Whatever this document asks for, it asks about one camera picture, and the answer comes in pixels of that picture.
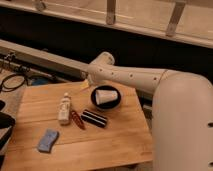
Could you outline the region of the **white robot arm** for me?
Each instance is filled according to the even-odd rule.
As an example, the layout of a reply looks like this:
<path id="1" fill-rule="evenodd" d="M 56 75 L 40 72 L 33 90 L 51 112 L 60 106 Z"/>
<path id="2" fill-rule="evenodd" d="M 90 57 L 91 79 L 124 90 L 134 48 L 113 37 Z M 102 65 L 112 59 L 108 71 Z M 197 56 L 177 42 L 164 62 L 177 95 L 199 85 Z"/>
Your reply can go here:
<path id="1" fill-rule="evenodd" d="M 213 171 L 213 84 L 170 69 L 121 67 L 103 52 L 83 71 L 152 96 L 153 171 Z"/>

